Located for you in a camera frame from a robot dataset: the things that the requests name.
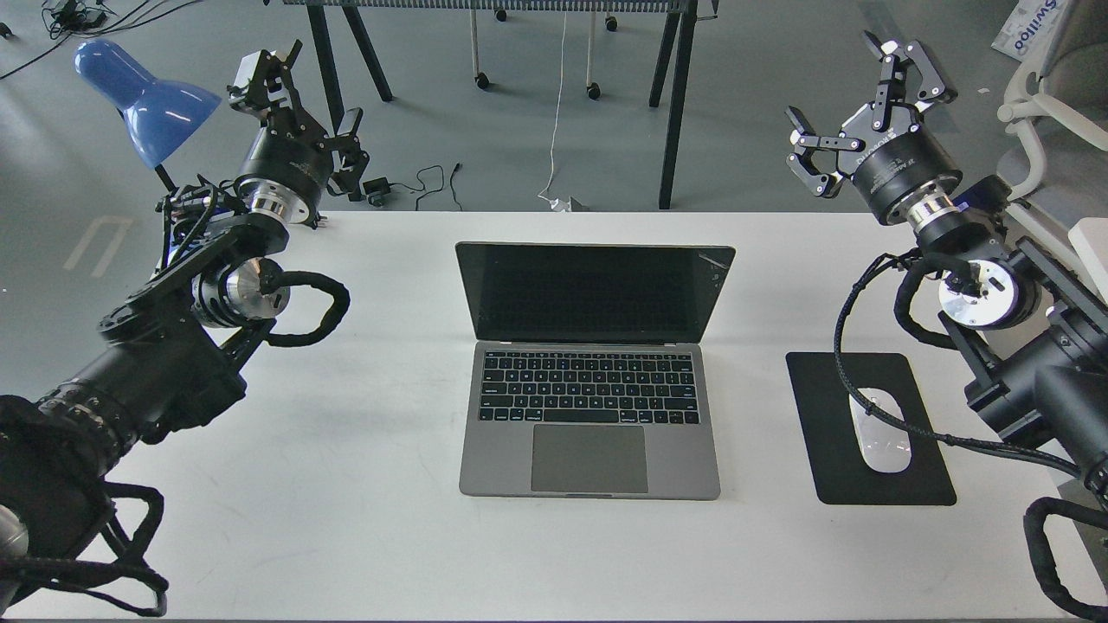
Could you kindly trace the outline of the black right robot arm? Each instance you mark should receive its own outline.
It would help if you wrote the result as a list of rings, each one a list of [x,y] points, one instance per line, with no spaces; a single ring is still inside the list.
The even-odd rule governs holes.
[[[924,126],[925,112],[957,98],[919,41],[864,33],[881,71],[874,96],[835,135],[810,125],[796,108],[788,163],[815,197],[851,183],[878,224],[905,223],[917,245],[883,254],[848,293],[834,328],[837,374],[866,418],[906,435],[970,451],[1049,466],[1076,478],[1095,505],[1042,498],[1022,518],[1030,566],[1056,607],[1104,622],[1105,607],[1065,588],[1046,532],[1053,515],[1105,528],[1105,303],[1038,241],[1008,239],[1006,186],[982,178],[958,193],[962,172]],[[997,435],[986,441],[938,435],[899,421],[848,377],[841,350],[848,315],[880,273],[904,272],[892,312],[917,343],[954,350],[973,379],[970,410]]]

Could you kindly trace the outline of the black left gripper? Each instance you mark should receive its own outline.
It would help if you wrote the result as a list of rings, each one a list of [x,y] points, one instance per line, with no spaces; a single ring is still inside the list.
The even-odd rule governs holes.
[[[358,135],[363,109],[345,111],[334,137],[324,129],[306,126],[300,94],[293,84],[293,64],[301,48],[301,40],[296,40],[286,53],[261,48],[242,58],[227,86],[227,102],[234,111],[257,119],[261,127],[235,178],[235,193],[246,210],[286,225],[316,228],[326,185],[332,196],[365,200],[363,174],[370,157]],[[330,152],[338,157],[336,170]]]

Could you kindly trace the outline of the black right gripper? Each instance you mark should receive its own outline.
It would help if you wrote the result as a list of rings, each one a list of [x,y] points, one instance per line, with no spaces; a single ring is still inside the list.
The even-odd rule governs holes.
[[[841,127],[847,137],[815,134],[803,111],[787,106],[786,118],[793,126],[787,162],[808,192],[820,198],[835,198],[847,175],[879,224],[888,226],[903,223],[904,217],[893,212],[915,190],[937,182],[938,188],[950,193],[960,185],[962,171],[923,126],[922,118],[931,106],[953,102],[958,93],[921,41],[904,45],[881,41],[870,31],[862,35],[881,63],[873,101],[847,119]],[[862,150],[854,154],[858,139]],[[842,152],[841,172],[819,170],[818,152]]]

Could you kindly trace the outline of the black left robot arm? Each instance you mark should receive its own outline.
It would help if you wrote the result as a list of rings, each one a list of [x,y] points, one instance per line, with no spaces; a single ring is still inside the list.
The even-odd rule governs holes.
[[[209,425],[242,400],[242,367],[261,344],[320,343],[347,314],[340,280],[273,259],[290,225],[318,226],[324,194],[363,197],[363,112],[345,111],[332,132],[302,108],[301,47],[245,57],[227,88],[229,105],[260,122],[237,177],[164,178],[161,257],[100,321],[106,351],[40,400],[4,396],[3,607],[57,590],[162,616],[170,583],[145,555],[164,497],[107,473],[135,443]]]

